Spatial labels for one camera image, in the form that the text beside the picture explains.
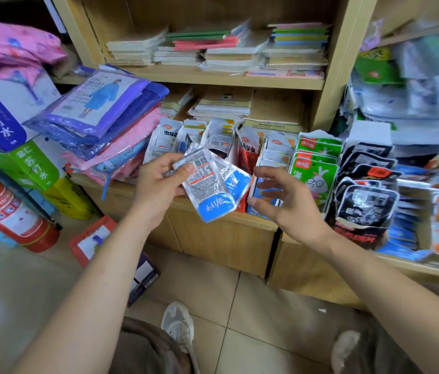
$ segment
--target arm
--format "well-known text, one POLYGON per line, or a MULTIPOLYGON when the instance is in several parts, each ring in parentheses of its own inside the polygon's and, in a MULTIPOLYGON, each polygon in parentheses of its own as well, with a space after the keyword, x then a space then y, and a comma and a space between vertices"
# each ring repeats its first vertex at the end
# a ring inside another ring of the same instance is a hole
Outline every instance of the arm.
POLYGON ((182 167, 168 178, 179 153, 167 153, 140 169, 135 202, 104 241, 47 326, 25 351, 13 373, 107 373, 131 282, 148 234, 157 227, 177 188, 189 175, 182 167))
POLYGON ((281 168, 257 167, 266 197, 284 200, 274 207, 262 199, 248 203, 291 238, 322 255, 367 305, 409 357, 428 373, 439 373, 439 297, 404 276, 373 252, 334 232, 322 219, 309 189, 281 168))

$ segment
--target fire extinguisher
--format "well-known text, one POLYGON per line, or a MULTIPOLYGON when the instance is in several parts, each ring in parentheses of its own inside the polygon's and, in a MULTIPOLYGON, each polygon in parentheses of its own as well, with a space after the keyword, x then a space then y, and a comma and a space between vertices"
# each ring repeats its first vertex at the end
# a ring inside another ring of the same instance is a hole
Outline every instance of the fire extinguisher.
POLYGON ((39 216, 0 182, 1 232, 29 251, 39 253, 57 242, 60 236, 58 227, 39 216))

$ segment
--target yellow box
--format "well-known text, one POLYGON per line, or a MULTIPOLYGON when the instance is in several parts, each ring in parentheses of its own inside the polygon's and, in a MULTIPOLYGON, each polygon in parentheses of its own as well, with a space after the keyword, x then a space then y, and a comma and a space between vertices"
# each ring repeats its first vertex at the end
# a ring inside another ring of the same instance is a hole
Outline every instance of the yellow box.
POLYGON ((67 177, 62 177, 51 188, 43 192, 59 211, 74 219, 90 219, 97 213, 92 200, 67 177))

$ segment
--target hand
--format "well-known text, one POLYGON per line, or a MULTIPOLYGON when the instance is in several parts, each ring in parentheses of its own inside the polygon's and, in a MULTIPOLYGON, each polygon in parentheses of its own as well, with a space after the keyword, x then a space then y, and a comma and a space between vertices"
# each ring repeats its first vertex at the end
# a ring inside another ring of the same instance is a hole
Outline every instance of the hand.
POLYGON ((264 198, 279 198, 282 206, 273 206, 261 198, 251 197, 248 203, 254 209, 273 220, 291 238, 317 252, 322 243, 334 232, 322 219, 310 189, 284 168, 272 166, 254 167, 254 175, 266 178, 258 184, 259 189, 281 188, 281 191, 264 191, 264 198))
POLYGON ((163 176, 182 157, 182 153, 165 153, 140 167, 132 211, 144 218, 149 232, 161 224, 173 198, 185 195, 185 190, 180 185, 194 171, 193 164, 182 166, 172 176, 163 176))

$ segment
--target person's right hand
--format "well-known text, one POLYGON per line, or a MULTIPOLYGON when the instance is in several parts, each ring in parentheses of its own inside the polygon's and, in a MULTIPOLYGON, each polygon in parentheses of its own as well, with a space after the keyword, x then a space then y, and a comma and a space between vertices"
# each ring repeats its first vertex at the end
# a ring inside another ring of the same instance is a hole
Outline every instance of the person's right hand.
POLYGON ((251 197, 250 204, 257 212, 273 220, 291 238, 320 251, 324 241, 334 232, 322 218, 310 189, 280 167, 256 166, 256 177, 265 178, 259 189, 281 188, 281 191, 264 191, 264 198, 279 198, 282 206, 273 206, 261 198, 251 197))

